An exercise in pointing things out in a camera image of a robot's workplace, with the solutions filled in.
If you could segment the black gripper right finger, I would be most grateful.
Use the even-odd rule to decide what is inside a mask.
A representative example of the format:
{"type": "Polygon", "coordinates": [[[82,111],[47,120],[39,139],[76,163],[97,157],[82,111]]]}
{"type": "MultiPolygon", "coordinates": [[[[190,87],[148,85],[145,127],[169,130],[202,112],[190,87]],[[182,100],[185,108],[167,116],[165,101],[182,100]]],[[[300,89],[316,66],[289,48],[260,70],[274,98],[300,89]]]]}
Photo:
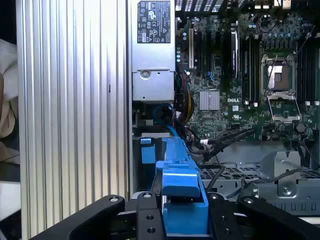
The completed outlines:
{"type": "Polygon", "coordinates": [[[242,197],[236,204],[208,194],[214,240],[318,240],[320,228],[265,200],[242,197]]]}

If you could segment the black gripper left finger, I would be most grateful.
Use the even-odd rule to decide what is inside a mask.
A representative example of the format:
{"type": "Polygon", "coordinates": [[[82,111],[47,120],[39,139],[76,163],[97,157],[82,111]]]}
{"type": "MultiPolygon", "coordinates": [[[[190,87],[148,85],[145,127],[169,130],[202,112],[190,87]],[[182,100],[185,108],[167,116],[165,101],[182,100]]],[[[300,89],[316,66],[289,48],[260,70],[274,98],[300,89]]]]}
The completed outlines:
{"type": "Polygon", "coordinates": [[[126,201],[107,195],[34,236],[35,240],[164,240],[156,196],[143,192],[126,211],[126,201]]]}

